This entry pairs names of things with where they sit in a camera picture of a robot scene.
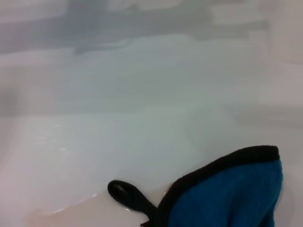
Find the white surface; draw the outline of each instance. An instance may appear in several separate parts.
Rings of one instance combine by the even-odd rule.
[[[110,180],[157,203],[183,174],[259,144],[283,161],[276,226],[302,226],[303,66],[268,55],[257,2],[220,2],[0,25],[1,226],[139,226]]]
[[[300,0],[279,0],[276,23],[272,29],[272,49],[279,58],[303,63],[303,2]]]

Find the black fabric edge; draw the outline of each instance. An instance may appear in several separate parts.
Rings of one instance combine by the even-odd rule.
[[[174,206],[179,196],[201,181],[215,175],[216,173],[226,168],[254,163],[270,162],[278,160],[279,158],[279,151],[276,146],[248,147],[232,152],[196,171],[193,171],[179,178],[172,184],[160,202],[156,211],[155,218],[152,222],[152,226],[167,227],[170,210]]]

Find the blue towel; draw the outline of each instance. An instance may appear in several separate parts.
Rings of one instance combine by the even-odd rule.
[[[282,187],[278,149],[238,150],[178,179],[159,207],[133,185],[112,181],[110,195],[145,213],[144,227],[274,227]]]

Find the blue microfiber cloth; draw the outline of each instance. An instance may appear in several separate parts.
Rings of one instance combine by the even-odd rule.
[[[156,208],[133,185],[112,181],[110,195],[145,213],[144,227],[274,227],[282,187],[277,147],[244,148],[178,179]]]

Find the black hanging loop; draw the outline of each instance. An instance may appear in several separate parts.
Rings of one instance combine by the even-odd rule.
[[[153,220],[157,208],[135,186],[124,181],[111,181],[107,186],[108,193],[124,206],[144,213]]]

